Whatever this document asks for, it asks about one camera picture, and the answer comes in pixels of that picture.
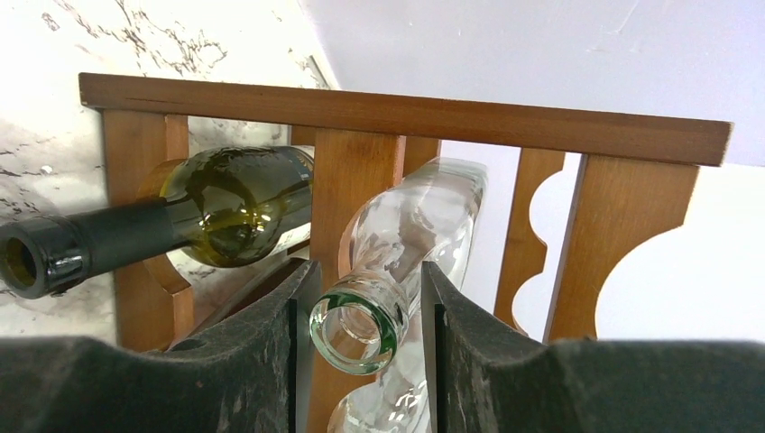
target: white wall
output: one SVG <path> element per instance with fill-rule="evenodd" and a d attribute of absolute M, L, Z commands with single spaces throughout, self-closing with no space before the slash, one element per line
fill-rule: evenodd
<path fill-rule="evenodd" d="M 342 88 L 736 123 L 704 169 L 687 224 L 641 245 L 606 282 L 600 336 L 765 340 L 765 3 L 672 0 L 301 0 Z M 493 308 L 517 150 L 445 143 L 487 161 L 490 191 L 465 291 Z M 514 311 L 541 336 L 576 156 L 539 189 L 544 274 Z"/>

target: white marble surface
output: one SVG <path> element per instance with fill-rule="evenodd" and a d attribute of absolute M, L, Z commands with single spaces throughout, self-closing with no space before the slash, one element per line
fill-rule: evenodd
<path fill-rule="evenodd" d="M 6 0 L 0 38 L 0 224 L 106 206 L 100 116 L 79 103 L 79 72 L 323 86 L 309 62 L 322 54 L 291 0 Z M 281 125 L 192 118 L 189 129 L 192 153 L 287 138 Z M 213 287 L 255 272 L 172 260 L 200 287 L 198 320 L 225 297 Z M 115 342 L 109 275 L 58 298 L 17 299 L 0 286 L 0 335 L 62 334 Z"/>

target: bottle mouth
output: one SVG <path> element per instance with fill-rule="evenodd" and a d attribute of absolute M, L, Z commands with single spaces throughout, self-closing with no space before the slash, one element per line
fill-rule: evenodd
<path fill-rule="evenodd" d="M 12 237 L 5 242 L 2 267 L 20 288 L 30 288 L 37 282 L 37 263 L 32 251 L 21 239 Z"/>
<path fill-rule="evenodd" d="M 350 374 L 373 374 L 387 366 L 396 355 L 399 328 L 384 309 L 343 290 L 322 296 L 310 315 L 317 350 Z"/>

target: wine bottle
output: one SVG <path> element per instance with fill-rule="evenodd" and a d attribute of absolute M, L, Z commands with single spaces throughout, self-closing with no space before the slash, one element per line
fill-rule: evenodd
<path fill-rule="evenodd" d="M 427 430 L 420 268 L 434 262 L 462 286 L 485 188 L 483 165 L 439 158 L 359 213 L 352 270 L 319 299 L 310 332 L 336 368 L 377 377 L 340 401 L 327 431 Z"/>
<path fill-rule="evenodd" d="M 220 148 L 168 161 L 158 197 L 0 226 L 0 277 L 27 299 L 170 250 L 216 267 L 309 238 L 313 148 Z"/>

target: green glass bottle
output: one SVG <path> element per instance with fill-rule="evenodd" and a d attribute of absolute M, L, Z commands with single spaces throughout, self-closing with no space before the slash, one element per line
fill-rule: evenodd
<path fill-rule="evenodd" d="M 0 226 L 0 277 L 35 299 L 178 248 L 237 267 L 309 238 L 313 148 L 221 148 L 176 162 L 157 198 Z"/>

